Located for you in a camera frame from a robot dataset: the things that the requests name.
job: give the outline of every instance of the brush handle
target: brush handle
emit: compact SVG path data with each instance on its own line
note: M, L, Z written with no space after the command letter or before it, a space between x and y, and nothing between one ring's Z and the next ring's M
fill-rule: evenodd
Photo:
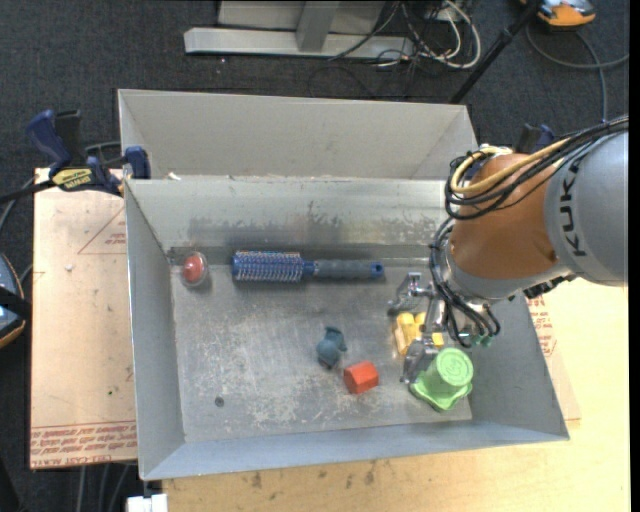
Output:
M377 279L384 275L378 261L316 260L314 277L325 279Z

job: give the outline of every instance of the yellow cable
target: yellow cable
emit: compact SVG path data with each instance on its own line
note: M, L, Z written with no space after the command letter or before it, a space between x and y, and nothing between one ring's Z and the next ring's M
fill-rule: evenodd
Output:
M545 156L547 156L548 154L552 153L557 148L562 146L568 140L569 139L566 138L566 139L559 140L558 142L554 142L553 144L550 144L544 147L540 151L536 151L535 153L524 158L523 160L516 162L515 164L512 164L509 167L505 167L504 169L497 172L496 174L488 176L487 178L481 181L478 181L477 183L473 183L472 185L467 185L467 186L459 186L458 181L460 180L464 172L467 170L469 165L471 165L475 161L475 159L472 156L468 157L467 159L464 160L464 162L462 162L456 168L455 172L453 173L453 176L451 178L451 191L454 192L455 194L473 194L473 193L484 192L495 183L503 180L504 178L510 176L516 171L522 169L525 165L529 165L530 163L535 162L536 160L540 160L544 158ZM487 149L503 151L503 152L494 151L494 153L498 153L498 154L509 154L508 152L504 152L502 148L494 148L494 147L483 148L479 151L484 152Z

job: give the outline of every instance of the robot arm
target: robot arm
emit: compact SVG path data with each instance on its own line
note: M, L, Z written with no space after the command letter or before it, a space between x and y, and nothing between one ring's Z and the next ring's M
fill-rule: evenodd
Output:
M491 305L517 292L576 277L627 283L628 126L625 116L533 154L481 147L452 163L423 294L443 307L427 332L468 347L499 332Z

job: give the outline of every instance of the clamp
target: clamp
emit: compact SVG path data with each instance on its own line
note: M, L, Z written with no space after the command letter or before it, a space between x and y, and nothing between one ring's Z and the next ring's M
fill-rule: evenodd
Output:
M42 153L53 160L49 166L49 180L46 187L57 186L66 192L96 190L122 196L122 180L114 176L95 156L86 157L84 165L78 163L83 151L77 147L79 112L64 113L56 117L53 110L45 110L36 115L27 126L27 136ZM70 150L56 132L55 120L62 120L65 127L71 127L67 139L74 142ZM146 152L140 146L131 146L124 152L123 160L128 166L125 178L149 179L151 167Z

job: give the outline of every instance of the orange cube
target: orange cube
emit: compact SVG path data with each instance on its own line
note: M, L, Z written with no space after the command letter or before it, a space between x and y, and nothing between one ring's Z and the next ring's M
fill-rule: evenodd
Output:
M371 361L362 361L345 368L343 377L347 389L354 395L375 388L380 382L378 370Z

